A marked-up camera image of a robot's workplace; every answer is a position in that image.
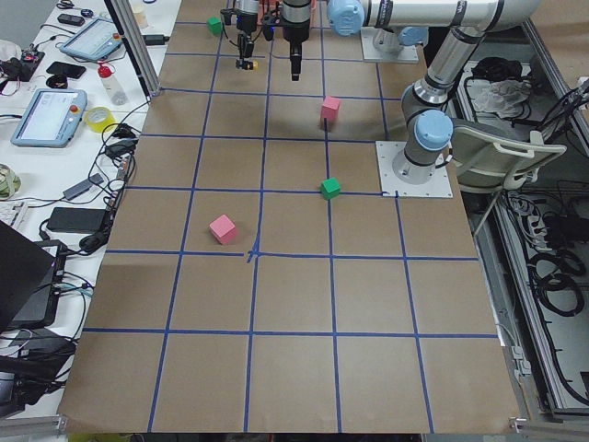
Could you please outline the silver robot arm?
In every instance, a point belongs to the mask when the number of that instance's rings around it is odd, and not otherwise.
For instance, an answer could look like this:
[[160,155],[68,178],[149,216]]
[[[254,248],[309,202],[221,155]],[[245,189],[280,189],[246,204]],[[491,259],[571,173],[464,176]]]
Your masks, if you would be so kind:
[[450,29],[427,73],[402,100],[407,125],[414,109],[438,109],[448,100],[466,61],[490,31],[528,19],[538,1],[329,1],[331,29],[350,36],[362,28],[447,27]]
[[233,17],[237,18],[237,68],[251,70],[253,64],[250,58],[255,45],[253,34],[258,28],[259,2],[256,0],[236,0],[229,8],[222,9],[220,14],[224,27],[231,25]]

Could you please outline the green cube near arm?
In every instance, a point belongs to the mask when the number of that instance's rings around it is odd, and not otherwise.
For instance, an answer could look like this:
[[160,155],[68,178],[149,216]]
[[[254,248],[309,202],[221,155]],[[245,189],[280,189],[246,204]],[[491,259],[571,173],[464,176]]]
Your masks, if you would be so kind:
[[341,185],[335,177],[330,177],[321,182],[320,191],[323,198],[329,201],[341,193]]

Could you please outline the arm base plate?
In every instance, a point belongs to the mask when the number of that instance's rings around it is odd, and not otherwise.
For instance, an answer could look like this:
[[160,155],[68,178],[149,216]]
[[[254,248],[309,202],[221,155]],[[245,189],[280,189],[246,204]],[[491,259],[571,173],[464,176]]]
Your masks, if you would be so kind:
[[445,161],[440,153],[431,166],[416,166],[405,157],[405,142],[377,141],[381,194],[399,198],[452,198]]
[[362,28],[361,41],[366,62],[416,64],[416,46],[427,38],[427,28],[397,27],[393,29]]

